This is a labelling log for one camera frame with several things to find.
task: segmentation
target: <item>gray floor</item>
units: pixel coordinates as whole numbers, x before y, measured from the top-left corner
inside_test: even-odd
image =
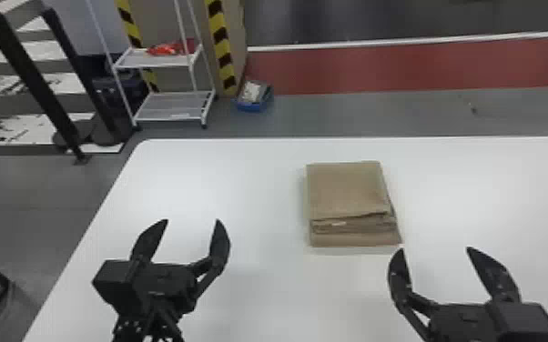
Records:
[[[0,313],[0,341],[22,339],[140,141],[489,135],[548,135],[548,88],[278,96],[263,114],[219,100],[206,131],[197,123],[145,125],[121,154],[95,156],[86,166],[72,166],[71,156],[0,156],[0,269],[16,283]]]

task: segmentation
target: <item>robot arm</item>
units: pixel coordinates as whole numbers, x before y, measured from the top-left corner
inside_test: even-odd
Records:
[[[412,291],[403,249],[389,263],[389,289],[398,311],[425,342],[548,342],[548,314],[539,304],[523,303],[508,270],[468,247],[467,254],[492,300],[486,304],[440,305]],[[425,326],[417,313],[426,316]]]

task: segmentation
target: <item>metal shelf rack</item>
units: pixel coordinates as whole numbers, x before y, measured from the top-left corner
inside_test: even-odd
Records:
[[[177,17],[178,29],[180,32],[180,39],[183,42],[184,51],[189,51],[187,43],[187,35],[185,33],[185,26],[183,17],[180,13],[180,6],[178,1],[174,1],[174,8]],[[193,54],[186,55],[151,55],[145,48],[130,47],[120,56],[115,63],[113,63],[112,56],[110,55],[107,43],[102,35],[102,30],[97,23],[96,16],[93,12],[93,7],[90,0],[86,0],[89,5],[89,9],[92,11],[92,16],[96,22],[97,33],[102,40],[103,46],[107,53],[107,59],[113,66],[112,72],[117,83],[120,86],[118,72],[124,69],[139,69],[143,72],[145,69],[155,68],[167,68],[167,67],[185,67],[191,78],[192,91],[188,92],[155,92],[149,82],[147,87],[149,94],[145,98],[140,108],[134,115],[130,115],[134,126],[137,125],[137,121],[179,121],[179,120],[199,120],[202,128],[207,128],[208,111],[212,105],[216,96],[215,84],[210,73],[208,66],[208,60],[204,51],[204,46],[201,41],[201,33],[199,32],[198,21],[193,9],[193,5],[190,0],[185,0],[191,16],[191,23],[193,25],[194,32],[196,33],[196,51]],[[198,90],[198,84],[194,73],[194,66],[199,58],[204,61],[204,65],[208,74],[208,81],[210,82],[210,90]],[[132,113],[132,109],[125,97],[125,94],[121,94],[128,113]]]

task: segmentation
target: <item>red object on shelf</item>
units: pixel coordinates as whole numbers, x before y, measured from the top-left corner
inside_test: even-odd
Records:
[[[187,49],[190,54],[196,52],[196,39],[187,39]],[[182,40],[178,40],[175,43],[164,43],[151,46],[147,52],[151,55],[185,55],[185,46]]]

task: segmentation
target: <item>folded towel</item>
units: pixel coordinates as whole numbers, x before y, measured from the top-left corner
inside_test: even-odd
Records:
[[[319,234],[310,230],[310,244],[314,247],[371,247],[398,245],[401,236],[397,229],[380,233]]]
[[[307,173],[311,241],[327,236],[326,246],[401,242],[379,162],[312,164]],[[336,236],[346,237],[335,244]]]
[[[310,219],[392,215],[381,163],[307,166]]]

